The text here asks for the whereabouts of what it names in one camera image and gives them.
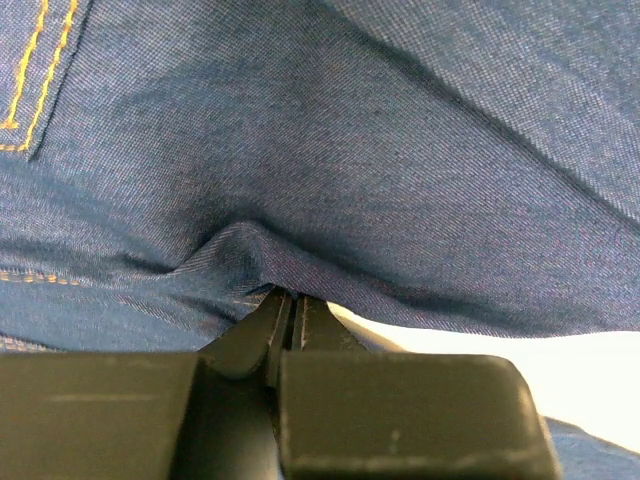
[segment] denim pocket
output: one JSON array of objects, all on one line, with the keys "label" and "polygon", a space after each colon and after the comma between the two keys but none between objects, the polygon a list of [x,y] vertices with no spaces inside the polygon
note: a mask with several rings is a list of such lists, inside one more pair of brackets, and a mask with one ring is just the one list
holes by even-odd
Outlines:
[{"label": "denim pocket", "polygon": [[0,0],[0,153],[38,147],[89,2]]}]

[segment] denim fabric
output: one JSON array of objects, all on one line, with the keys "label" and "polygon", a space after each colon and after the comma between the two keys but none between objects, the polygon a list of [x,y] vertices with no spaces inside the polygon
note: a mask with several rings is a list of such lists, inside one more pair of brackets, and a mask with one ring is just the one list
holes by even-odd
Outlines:
[{"label": "denim fabric", "polygon": [[[640,4],[570,3],[49,0],[0,130],[31,138],[0,151],[0,332],[194,349],[271,284],[640,331]],[[0,0],[2,115],[42,5]]]}]

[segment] stitching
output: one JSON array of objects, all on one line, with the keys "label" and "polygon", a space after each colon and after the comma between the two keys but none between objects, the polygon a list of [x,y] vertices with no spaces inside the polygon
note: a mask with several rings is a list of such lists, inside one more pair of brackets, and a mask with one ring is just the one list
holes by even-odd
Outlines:
[{"label": "stitching", "polygon": [[60,64],[60,53],[62,52],[62,49],[64,49],[67,46],[67,41],[69,39],[69,32],[71,32],[71,27],[73,26],[73,15],[76,13],[77,9],[78,9],[78,0],[71,0],[71,4],[69,6],[69,12],[65,17],[64,27],[62,28],[62,34],[60,35],[60,42],[58,43],[58,46],[56,47],[56,50],[53,53],[53,60],[51,61],[51,64],[49,65],[49,68],[47,70],[47,78],[42,84],[42,93],[40,95],[40,98],[38,99],[38,108],[36,109],[36,113],[34,114],[33,119],[31,120],[31,125],[29,125],[29,128],[27,130],[27,137],[25,138],[24,143],[22,145],[0,144],[0,151],[5,150],[9,152],[13,152],[13,151],[22,152],[24,150],[27,150],[31,145],[31,141],[33,140],[33,131],[44,109],[44,101],[46,100],[47,95],[49,94],[49,85],[53,81],[53,76],[55,74],[56,67]]},{"label": "stitching", "polygon": [[36,29],[31,34],[31,39],[29,40],[29,44],[27,45],[27,49],[20,60],[20,68],[18,69],[18,73],[16,74],[16,93],[11,100],[11,105],[9,107],[9,115],[4,123],[0,124],[0,130],[2,129],[14,129],[18,128],[20,124],[15,121],[16,111],[18,110],[18,102],[22,98],[22,93],[24,90],[24,82],[27,76],[27,68],[29,67],[29,61],[31,60],[31,54],[36,49],[38,45],[38,37],[40,33],[44,30],[44,17],[47,15],[49,11],[49,0],[42,0],[42,9],[40,10],[40,14],[38,15],[38,20],[36,21]]},{"label": "stitching", "polygon": [[0,282],[10,283],[57,283],[58,285],[74,285],[84,287],[77,280],[70,280],[65,277],[59,277],[55,274],[45,275],[43,273],[16,273],[9,270],[0,270]]}]

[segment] blue jeans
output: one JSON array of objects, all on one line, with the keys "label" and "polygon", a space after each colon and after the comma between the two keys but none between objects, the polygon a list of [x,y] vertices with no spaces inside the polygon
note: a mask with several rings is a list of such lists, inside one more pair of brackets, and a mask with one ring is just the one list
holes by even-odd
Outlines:
[{"label": "blue jeans", "polygon": [[196,349],[272,284],[640,331],[640,7],[572,3],[4,0],[0,332]]}]

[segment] clothing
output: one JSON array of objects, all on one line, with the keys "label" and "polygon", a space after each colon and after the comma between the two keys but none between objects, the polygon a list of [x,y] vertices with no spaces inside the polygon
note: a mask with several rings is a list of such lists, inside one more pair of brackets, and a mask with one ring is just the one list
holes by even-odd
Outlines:
[{"label": "clothing", "polygon": [[397,326],[637,334],[639,10],[1,0],[0,332],[197,349],[275,284]]}]

